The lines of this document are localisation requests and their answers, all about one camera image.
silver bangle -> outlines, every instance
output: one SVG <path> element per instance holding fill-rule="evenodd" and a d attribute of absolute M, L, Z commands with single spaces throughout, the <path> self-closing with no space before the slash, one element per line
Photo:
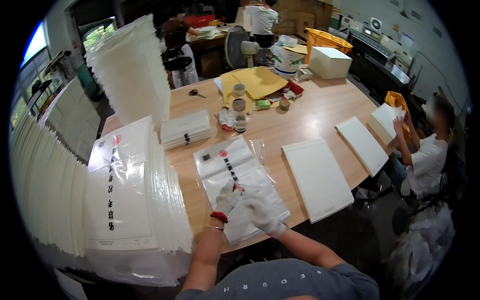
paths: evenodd
<path fill-rule="evenodd" d="M 217 226 L 212 226 L 210 224 L 207 224 L 207 227 L 213 228 L 213 229 L 218 229 L 218 230 L 224 230 L 225 229 L 225 227 L 217 227 Z"/>

white shirt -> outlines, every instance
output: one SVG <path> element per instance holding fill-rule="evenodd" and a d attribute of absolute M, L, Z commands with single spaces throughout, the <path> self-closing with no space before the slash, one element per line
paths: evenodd
<path fill-rule="evenodd" d="M 437 140 L 436 134 L 420 140 L 420 149 L 412 154 L 407 179 L 416 195 L 425 194 L 441 176 L 447 158 L 448 143 Z"/>
<path fill-rule="evenodd" d="M 247 6 L 245 8 L 247 14 L 252 16 L 252 31 L 253 35 L 272 35 L 272 27 L 278 23 L 278 13 L 273 9 L 265 8 L 263 6 Z"/>

red logo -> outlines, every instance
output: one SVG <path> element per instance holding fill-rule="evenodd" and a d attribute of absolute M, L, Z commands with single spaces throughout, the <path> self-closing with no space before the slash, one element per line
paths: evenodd
<path fill-rule="evenodd" d="M 116 146 L 120 143 L 121 141 L 121 135 L 117 135 L 117 137 L 115 137 L 115 140 L 113 140 L 113 145 Z"/>

gray t-shirt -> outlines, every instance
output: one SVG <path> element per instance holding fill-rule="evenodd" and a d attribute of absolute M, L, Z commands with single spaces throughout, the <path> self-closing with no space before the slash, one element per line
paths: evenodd
<path fill-rule="evenodd" d="M 176 300 L 286 299 L 295 296 L 317 299 L 379 299 L 378 285 L 350 264 L 331 269 L 288 258 L 239 267 L 207 292 L 188 289 Z"/>

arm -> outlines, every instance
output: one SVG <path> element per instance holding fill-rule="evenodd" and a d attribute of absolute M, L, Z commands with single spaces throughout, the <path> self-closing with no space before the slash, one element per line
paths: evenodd
<path fill-rule="evenodd" d="M 412 116 L 408 111 L 405 114 L 405 124 L 407 124 L 408 128 L 410 128 L 410 136 L 412 137 L 412 143 L 415 146 L 415 149 L 418 151 L 420 149 L 420 138 L 417 134 L 417 131 L 415 130 L 415 127 L 413 126 Z"/>
<path fill-rule="evenodd" d="M 191 35 L 194 35 L 194 36 L 197 36 L 197 35 L 199 35 L 199 33 L 200 33 L 200 31 L 196 30 L 196 29 L 193 28 L 193 27 L 188 28 L 187 32 L 188 32 L 189 34 L 191 34 Z"/>
<path fill-rule="evenodd" d="M 216 210 L 226 216 L 235 207 L 241 196 L 240 187 L 230 180 L 216 198 Z M 210 226 L 224 228 L 223 221 L 212 217 Z M 223 230 L 207 227 L 193 253 L 185 284 L 181 290 L 199 289 L 207 291 L 215 285 L 216 268 L 220 259 L 223 242 Z"/>
<path fill-rule="evenodd" d="M 243 6 L 243 10 L 247 9 L 247 6 L 263 6 L 261 3 L 255 3 L 255 4 L 247 4 Z"/>
<path fill-rule="evenodd" d="M 396 136 L 398 138 L 398 147 L 397 149 L 402 153 L 403 164 L 405 166 L 412 165 L 412 154 L 408 149 L 407 142 L 405 141 L 405 137 L 403 136 L 403 120 L 400 118 L 396 118 L 393 121 L 393 127 L 396 132 Z"/>
<path fill-rule="evenodd" d="M 327 246 L 291 229 L 287 229 L 278 240 L 295 256 L 310 264 L 330 269 L 346 263 Z"/>
<path fill-rule="evenodd" d="M 327 246 L 288 229 L 262 199 L 256 198 L 255 195 L 250 195 L 250 198 L 245 201 L 245 205 L 249 208 L 252 223 L 272 238 L 279 240 L 294 255 L 310 264 L 325 268 L 345 263 Z"/>
<path fill-rule="evenodd" d="M 223 227 L 224 223 L 211 218 L 209 225 Z M 181 290 L 199 289 L 207 291 L 215 285 L 216 268 L 220 259 L 223 231 L 207 227 L 193 253 L 187 279 Z"/>

